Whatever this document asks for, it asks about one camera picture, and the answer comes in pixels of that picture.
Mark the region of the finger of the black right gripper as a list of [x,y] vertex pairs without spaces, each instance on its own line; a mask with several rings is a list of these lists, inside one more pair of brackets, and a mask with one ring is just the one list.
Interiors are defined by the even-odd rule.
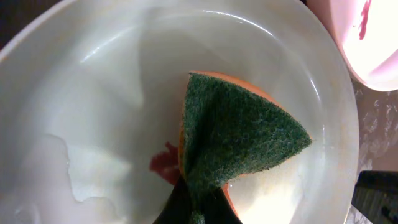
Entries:
[[397,224],[397,172],[362,171],[351,204],[374,224]]

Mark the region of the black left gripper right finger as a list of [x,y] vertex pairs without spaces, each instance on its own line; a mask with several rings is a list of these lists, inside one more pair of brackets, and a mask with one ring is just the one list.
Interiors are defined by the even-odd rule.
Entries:
[[222,188],[217,188],[204,198],[204,217],[206,224],[242,224]]

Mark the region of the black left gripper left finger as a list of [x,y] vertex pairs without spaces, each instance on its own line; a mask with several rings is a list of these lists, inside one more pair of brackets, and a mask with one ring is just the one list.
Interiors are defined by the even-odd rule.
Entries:
[[153,224],[189,224],[190,194],[184,178],[180,175],[170,197]]

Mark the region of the green and orange sponge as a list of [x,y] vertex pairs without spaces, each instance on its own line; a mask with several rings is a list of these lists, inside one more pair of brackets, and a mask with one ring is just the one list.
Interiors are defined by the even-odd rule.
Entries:
[[193,205],[189,223],[204,223],[201,205],[216,189],[278,166],[311,144],[298,121],[247,83],[190,72],[178,149]]

